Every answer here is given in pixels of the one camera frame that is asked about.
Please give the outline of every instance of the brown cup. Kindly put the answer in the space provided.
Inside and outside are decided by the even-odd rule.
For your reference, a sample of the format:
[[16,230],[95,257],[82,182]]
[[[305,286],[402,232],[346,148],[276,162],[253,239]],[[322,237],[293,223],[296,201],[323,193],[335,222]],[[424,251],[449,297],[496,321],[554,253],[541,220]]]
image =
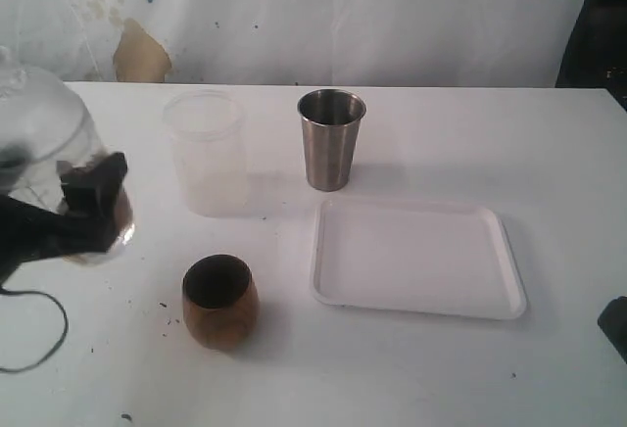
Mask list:
[[209,256],[183,277],[183,319],[191,335],[209,349],[229,351],[252,332],[259,297],[250,268],[225,254]]

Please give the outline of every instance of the metal tumbler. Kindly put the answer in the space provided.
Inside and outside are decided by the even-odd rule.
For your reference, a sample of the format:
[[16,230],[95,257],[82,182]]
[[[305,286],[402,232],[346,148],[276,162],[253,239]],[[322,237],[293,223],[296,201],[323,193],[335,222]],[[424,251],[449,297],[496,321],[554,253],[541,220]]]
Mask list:
[[303,124],[307,181],[324,192],[349,181],[365,103],[339,89],[310,92],[298,103]]

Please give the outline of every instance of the white plastic tray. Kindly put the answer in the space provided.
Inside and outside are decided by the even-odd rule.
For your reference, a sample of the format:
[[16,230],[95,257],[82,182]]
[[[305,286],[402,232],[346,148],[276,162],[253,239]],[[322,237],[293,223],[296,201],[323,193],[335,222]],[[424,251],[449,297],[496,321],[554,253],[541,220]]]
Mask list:
[[498,217],[469,205],[333,198],[313,295],[328,305],[515,319],[526,299]]

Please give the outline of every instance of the table surface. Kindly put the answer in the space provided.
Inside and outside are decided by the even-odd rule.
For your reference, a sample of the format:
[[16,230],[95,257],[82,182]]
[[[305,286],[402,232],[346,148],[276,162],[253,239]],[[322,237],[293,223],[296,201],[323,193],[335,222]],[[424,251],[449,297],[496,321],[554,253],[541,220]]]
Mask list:
[[[332,308],[314,300],[314,209],[297,100],[310,88],[221,86],[247,109],[252,198],[241,216],[183,206],[161,110],[201,86],[71,83],[126,153],[136,234],[97,267],[25,265],[9,288],[57,296],[66,344],[0,378],[2,425],[619,426],[627,367],[597,326],[627,293],[627,114],[603,91],[355,88],[368,113],[340,195],[463,201],[504,222],[529,307],[515,321]],[[198,346],[180,282],[230,253],[253,270],[257,331]],[[0,299],[2,364],[61,329],[45,301]]]

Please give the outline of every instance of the white backdrop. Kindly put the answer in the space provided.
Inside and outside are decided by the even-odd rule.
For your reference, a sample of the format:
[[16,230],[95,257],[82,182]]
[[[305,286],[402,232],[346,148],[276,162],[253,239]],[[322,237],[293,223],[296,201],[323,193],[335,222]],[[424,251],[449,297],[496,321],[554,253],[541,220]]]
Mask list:
[[114,80],[133,18],[172,82],[550,86],[582,2],[0,0],[0,44],[67,80]]

